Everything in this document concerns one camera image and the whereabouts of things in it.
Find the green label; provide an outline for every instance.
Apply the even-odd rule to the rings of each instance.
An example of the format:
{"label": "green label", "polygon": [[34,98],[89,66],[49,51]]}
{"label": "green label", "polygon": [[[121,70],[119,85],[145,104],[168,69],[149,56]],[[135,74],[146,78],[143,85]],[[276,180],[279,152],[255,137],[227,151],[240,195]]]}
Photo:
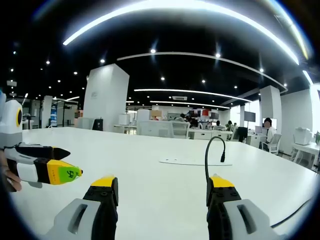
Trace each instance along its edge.
{"label": "green label", "polygon": [[60,182],[67,183],[80,176],[80,169],[76,166],[61,166],[58,168]]}

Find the white table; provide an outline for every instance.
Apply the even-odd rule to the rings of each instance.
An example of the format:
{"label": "white table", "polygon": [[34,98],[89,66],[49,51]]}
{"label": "white table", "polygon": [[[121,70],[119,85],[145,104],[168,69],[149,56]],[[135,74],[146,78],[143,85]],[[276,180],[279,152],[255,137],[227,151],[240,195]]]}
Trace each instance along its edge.
{"label": "white table", "polygon": [[245,140],[245,143],[255,147],[255,148],[259,148],[259,144],[260,142],[266,142],[267,140],[267,136],[266,135],[262,135],[262,134],[253,134],[253,133],[248,133],[248,136]]}
{"label": "white table", "polygon": [[232,131],[206,130],[206,129],[189,129],[189,136],[196,140],[210,140],[213,136],[221,137],[227,140],[228,135],[232,135]]}
{"label": "white table", "polygon": [[298,164],[301,161],[302,153],[310,154],[309,159],[307,159],[308,160],[307,168],[309,169],[311,169],[314,163],[318,160],[320,146],[318,146],[315,142],[311,142],[308,145],[300,145],[300,144],[293,143],[292,148],[295,149],[296,151],[293,151],[294,154],[292,154],[290,160],[296,164]]}
{"label": "white table", "polygon": [[[167,156],[203,159],[207,140],[161,138],[93,131],[72,127],[23,131],[23,140],[71,152],[64,160],[83,169],[82,177],[64,185],[34,188],[22,182],[12,193],[17,209],[36,233],[46,233],[54,217],[102,176],[118,177],[117,240],[207,240],[206,179],[203,166],[159,163]],[[223,144],[211,144],[208,159],[220,158]],[[273,225],[294,212],[317,189],[317,174],[279,156],[240,142],[226,142],[226,161],[232,166],[210,166],[234,183],[242,199],[250,199]],[[290,232],[299,218],[275,228]]]}

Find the printer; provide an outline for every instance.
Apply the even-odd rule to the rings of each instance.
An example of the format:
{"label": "printer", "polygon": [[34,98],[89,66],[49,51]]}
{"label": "printer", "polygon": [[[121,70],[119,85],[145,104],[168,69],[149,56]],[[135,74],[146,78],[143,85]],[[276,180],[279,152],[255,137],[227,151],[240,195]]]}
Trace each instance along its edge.
{"label": "printer", "polygon": [[312,137],[312,132],[308,128],[297,127],[294,130],[293,140],[295,144],[308,145]]}

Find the yellow ring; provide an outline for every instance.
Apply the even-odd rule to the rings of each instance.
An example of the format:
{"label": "yellow ring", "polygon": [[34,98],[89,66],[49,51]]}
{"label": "yellow ring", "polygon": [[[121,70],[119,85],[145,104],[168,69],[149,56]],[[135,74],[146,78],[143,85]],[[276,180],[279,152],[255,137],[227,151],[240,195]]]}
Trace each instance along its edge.
{"label": "yellow ring", "polygon": [[15,122],[16,122],[16,126],[19,127],[21,124],[21,121],[19,122],[19,113],[21,112],[21,108],[18,108],[18,111],[16,112],[16,117],[15,117]]}

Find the white column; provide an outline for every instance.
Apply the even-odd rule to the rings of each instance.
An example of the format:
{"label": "white column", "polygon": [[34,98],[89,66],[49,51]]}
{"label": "white column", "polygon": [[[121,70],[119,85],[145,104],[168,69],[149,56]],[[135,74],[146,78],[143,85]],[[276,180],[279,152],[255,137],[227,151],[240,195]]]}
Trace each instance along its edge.
{"label": "white column", "polygon": [[273,86],[260,90],[261,93],[261,118],[277,119],[278,134],[282,131],[282,105],[280,91]]}
{"label": "white column", "polygon": [[42,102],[41,128],[45,129],[49,125],[51,116],[52,96],[44,96]]}
{"label": "white column", "polygon": [[126,113],[129,75],[116,64],[90,71],[83,117],[103,119],[103,130],[113,132],[120,114]]}

